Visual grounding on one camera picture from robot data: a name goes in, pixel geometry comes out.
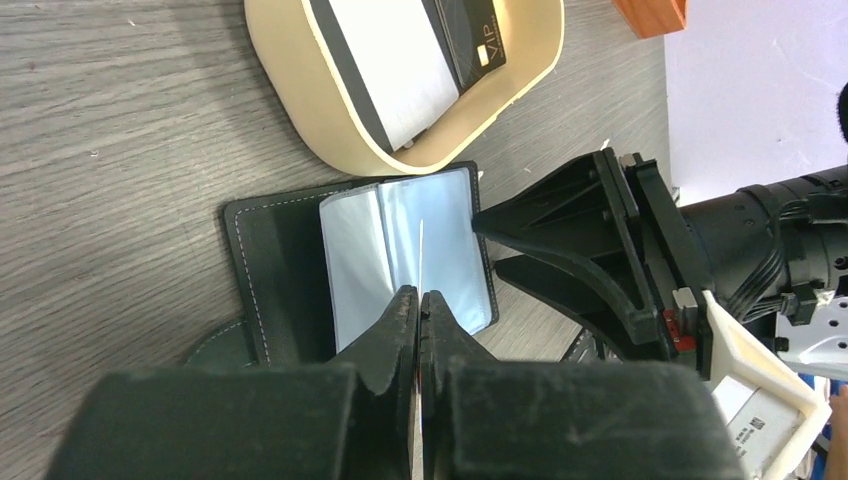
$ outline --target wooden table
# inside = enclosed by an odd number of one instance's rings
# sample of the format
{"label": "wooden table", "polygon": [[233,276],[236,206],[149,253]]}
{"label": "wooden table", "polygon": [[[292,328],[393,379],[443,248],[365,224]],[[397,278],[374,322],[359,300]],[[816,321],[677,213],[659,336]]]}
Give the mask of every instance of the wooden table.
{"label": "wooden table", "polygon": [[[556,70],[460,156],[484,207],[607,138],[668,173],[662,40],[608,0],[568,1],[566,23]],[[33,478],[103,373],[173,362],[240,314],[225,202],[344,175],[292,128],[239,0],[6,2],[0,56],[0,478]],[[497,295],[487,347],[562,355],[575,324]]]}

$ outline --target cream plastic tray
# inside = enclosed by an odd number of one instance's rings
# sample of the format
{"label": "cream plastic tray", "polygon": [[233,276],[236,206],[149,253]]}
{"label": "cream plastic tray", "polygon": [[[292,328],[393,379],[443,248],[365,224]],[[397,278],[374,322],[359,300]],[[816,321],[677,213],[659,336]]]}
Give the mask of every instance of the cream plastic tray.
{"label": "cream plastic tray", "polygon": [[388,155],[359,120],[309,0],[244,2],[256,53],[304,142],[333,167],[362,176],[441,169],[553,69],[564,34],[562,0],[494,3],[506,65],[465,92],[411,148]]}

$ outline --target black cable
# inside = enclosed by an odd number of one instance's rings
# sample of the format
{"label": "black cable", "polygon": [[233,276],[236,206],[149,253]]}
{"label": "black cable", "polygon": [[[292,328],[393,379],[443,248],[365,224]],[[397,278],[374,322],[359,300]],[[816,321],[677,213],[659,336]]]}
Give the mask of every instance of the black cable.
{"label": "black cable", "polygon": [[756,305],[751,307],[751,310],[747,315],[742,319],[740,323],[745,325],[747,323],[751,323],[754,320],[758,320],[767,315],[771,315],[773,313],[778,313],[783,309],[783,298],[772,298],[768,300],[762,300],[757,302]]}
{"label": "black cable", "polygon": [[734,318],[746,321],[754,305],[760,301],[769,287],[780,277],[786,263],[786,256],[780,241],[781,222],[806,218],[806,212],[806,202],[794,200],[785,203],[771,215],[769,220],[771,244],[768,254],[727,301],[727,311]]}

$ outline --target person's hand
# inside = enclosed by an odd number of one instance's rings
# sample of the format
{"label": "person's hand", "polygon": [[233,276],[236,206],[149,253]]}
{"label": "person's hand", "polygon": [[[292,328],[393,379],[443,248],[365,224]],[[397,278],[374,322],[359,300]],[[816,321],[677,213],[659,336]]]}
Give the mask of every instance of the person's hand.
{"label": "person's hand", "polygon": [[848,385],[839,389],[839,396],[830,397],[830,408],[833,410],[830,417],[831,436],[848,440]]}

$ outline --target open wallet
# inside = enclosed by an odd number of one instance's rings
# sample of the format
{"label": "open wallet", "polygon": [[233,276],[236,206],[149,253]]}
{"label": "open wallet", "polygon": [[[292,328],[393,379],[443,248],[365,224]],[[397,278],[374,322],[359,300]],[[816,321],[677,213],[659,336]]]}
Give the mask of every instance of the open wallet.
{"label": "open wallet", "polygon": [[427,176],[355,179],[227,204],[245,316],[203,338],[183,364],[326,362],[404,284],[443,292],[468,333],[494,324],[486,245],[471,231],[477,180],[476,164],[462,162]]}

